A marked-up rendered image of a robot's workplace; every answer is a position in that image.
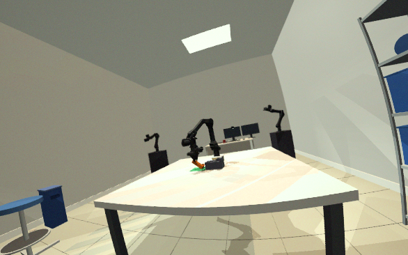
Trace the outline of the orange l-shaped part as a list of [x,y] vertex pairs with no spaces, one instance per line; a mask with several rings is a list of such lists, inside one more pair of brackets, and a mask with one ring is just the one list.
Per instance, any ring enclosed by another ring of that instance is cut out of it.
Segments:
[[198,168],[200,168],[200,169],[202,169],[202,168],[205,166],[203,163],[201,164],[201,163],[198,162],[198,161],[195,161],[195,162],[194,162],[194,161],[192,160],[191,163],[195,164],[195,165],[196,165]]

